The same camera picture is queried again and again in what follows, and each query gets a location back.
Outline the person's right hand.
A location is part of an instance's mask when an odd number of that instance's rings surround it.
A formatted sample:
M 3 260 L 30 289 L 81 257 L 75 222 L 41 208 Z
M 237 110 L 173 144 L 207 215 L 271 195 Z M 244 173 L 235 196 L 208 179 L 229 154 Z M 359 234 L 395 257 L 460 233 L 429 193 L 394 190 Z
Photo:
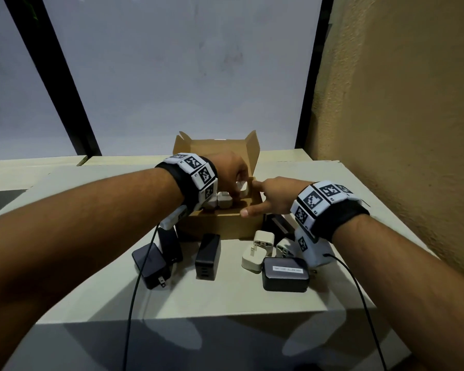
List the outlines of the person's right hand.
M 271 204 L 271 213 L 285 215 L 290 213 L 297 196 L 313 183 L 315 182 L 278 176 L 264 181 L 253 180 L 252 188 L 264 194 L 265 200 L 260 204 Z

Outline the person's left hand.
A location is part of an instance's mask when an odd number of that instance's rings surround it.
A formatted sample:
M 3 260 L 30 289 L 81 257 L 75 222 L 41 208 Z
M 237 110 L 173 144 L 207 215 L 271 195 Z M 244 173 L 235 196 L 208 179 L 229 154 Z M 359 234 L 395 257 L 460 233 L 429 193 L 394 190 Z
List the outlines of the person's left hand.
M 228 182 L 235 179 L 238 173 L 248 172 L 248 166 L 242 157 L 235 152 L 226 151 L 206 156 L 215 166 L 218 177 L 217 190 L 226 191 Z

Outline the brown cardboard box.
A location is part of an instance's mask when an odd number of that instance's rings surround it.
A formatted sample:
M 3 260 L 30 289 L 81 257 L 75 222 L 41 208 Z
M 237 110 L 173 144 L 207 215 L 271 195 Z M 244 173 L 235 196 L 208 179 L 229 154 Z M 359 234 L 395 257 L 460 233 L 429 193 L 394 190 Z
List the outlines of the brown cardboard box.
M 260 154 L 255 130 L 245 139 L 192 139 L 181 131 L 173 146 L 174 154 L 195 153 L 208 156 L 227 151 L 240 155 L 248 166 L 248 195 L 234 202 L 229 209 L 199 210 L 179 221 L 176 225 L 177 234 L 185 241 L 200 241 L 206 233 L 219 234 L 223 240 L 253 239 L 255 232 L 261 229 L 261 215 L 251 218 L 242 218 L 240 215 L 242 208 L 263 202 L 260 192 L 251 187 Z

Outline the person's right forearm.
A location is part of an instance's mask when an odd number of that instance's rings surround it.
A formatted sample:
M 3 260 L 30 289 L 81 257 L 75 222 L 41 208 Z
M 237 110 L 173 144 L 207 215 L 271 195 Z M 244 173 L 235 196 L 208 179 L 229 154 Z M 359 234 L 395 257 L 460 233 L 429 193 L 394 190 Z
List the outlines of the person's right forearm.
M 332 241 L 427 369 L 464 371 L 464 275 L 368 215 L 341 225 Z

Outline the person's left forearm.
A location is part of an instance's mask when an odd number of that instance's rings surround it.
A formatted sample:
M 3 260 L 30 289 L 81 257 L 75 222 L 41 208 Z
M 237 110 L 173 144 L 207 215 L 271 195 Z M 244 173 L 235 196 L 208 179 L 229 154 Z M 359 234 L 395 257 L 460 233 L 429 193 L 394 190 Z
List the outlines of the person's left forearm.
M 0 216 L 0 370 L 34 324 L 184 201 L 152 168 L 97 180 Z

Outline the black rectangular charger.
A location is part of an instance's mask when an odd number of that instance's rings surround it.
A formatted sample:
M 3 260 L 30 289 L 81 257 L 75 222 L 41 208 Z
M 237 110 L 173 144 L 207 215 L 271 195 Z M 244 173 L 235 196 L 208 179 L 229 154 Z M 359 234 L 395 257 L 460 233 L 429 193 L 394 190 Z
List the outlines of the black rectangular charger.
M 261 230 L 274 234 L 274 246 L 284 238 L 295 241 L 294 227 L 279 214 L 264 214 Z

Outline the cream travel adapter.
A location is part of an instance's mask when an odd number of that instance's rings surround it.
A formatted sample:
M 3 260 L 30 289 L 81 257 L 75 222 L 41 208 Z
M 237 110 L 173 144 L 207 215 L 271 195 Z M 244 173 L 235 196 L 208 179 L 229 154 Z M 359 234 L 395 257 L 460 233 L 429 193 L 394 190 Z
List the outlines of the cream travel adapter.
M 260 273 L 264 259 L 272 255 L 274 241 L 274 233 L 257 230 L 252 243 L 242 254 L 241 267 L 253 273 Z

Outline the left marker wristband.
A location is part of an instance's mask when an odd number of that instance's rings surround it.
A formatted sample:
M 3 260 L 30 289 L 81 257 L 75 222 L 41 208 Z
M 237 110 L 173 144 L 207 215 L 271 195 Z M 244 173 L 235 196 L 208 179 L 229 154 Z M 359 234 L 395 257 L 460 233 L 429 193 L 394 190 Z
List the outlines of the left marker wristband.
M 214 164 L 195 153 L 178 153 L 156 165 L 171 174 L 178 185 L 188 214 L 199 210 L 217 191 L 218 175 Z

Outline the white plug adapter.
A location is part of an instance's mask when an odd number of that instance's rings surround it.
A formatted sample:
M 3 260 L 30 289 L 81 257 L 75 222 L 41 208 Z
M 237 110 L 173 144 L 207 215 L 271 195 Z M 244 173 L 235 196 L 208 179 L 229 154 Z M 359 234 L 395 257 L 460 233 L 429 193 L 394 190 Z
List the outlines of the white plug adapter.
M 299 258 L 305 260 L 303 252 L 297 241 L 289 238 L 281 239 L 275 246 L 275 257 L 277 258 Z

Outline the black multi-port charger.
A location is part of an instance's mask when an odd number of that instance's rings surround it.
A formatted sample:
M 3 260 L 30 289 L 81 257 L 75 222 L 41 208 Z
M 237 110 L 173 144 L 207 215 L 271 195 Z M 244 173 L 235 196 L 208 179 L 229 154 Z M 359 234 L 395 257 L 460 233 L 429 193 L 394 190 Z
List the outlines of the black multi-port charger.
M 221 255 L 221 236 L 206 233 L 201 240 L 195 258 L 196 277 L 200 280 L 214 281 Z

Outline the right marker wristband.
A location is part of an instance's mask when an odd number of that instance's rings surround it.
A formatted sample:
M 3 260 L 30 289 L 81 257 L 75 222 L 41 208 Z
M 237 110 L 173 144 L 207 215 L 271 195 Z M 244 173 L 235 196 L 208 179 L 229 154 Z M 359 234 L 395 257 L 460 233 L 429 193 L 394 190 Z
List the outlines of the right marker wristband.
M 306 186 L 294 199 L 291 214 L 308 236 L 330 243 L 339 227 L 359 215 L 370 215 L 349 188 L 330 180 Z

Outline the black charger with white label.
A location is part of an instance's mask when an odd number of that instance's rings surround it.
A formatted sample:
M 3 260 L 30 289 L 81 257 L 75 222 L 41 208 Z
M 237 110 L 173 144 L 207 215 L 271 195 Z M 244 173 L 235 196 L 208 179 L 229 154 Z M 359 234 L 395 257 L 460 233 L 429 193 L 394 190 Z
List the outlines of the black charger with white label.
M 310 275 L 302 258 L 266 257 L 262 262 L 262 285 L 271 292 L 307 291 Z

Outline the black charger block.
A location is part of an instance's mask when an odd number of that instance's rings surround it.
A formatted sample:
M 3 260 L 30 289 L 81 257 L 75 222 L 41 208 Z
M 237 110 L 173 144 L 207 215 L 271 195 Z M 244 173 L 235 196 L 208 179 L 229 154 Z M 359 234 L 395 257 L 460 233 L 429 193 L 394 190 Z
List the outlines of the black charger block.
M 162 227 L 157 229 L 159 245 L 164 260 L 170 267 L 182 262 L 184 257 L 179 243 L 178 235 L 174 227 L 165 230 Z

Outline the black charger with prongs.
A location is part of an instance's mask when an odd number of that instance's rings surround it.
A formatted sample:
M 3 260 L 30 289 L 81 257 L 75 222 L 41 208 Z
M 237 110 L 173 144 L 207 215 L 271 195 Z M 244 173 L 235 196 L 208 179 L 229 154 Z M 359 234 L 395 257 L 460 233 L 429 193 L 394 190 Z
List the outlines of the black charger with prongs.
M 167 286 L 171 269 L 155 243 L 134 250 L 131 256 L 147 289 Z

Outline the black window frame bar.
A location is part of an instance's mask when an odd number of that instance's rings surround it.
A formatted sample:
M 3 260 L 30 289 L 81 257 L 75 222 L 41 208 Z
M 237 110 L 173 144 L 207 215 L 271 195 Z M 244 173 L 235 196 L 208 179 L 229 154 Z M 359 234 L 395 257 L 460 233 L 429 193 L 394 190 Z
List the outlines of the black window frame bar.
M 43 0 L 4 0 L 78 155 L 101 156 Z
M 308 138 L 309 126 L 311 123 L 312 104 L 315 93 L 315 86 L 322 61 L 322 53 L 330 29 L 330 15 L 332 13 L 334 0 L 322 0 L 321 9 L 318 13 L 318 23 L 316 35 L 312 49 L 310 67 L 306 81 L 305 94 L 301 114 L 299 118 L 295 149 L 304 149 Z

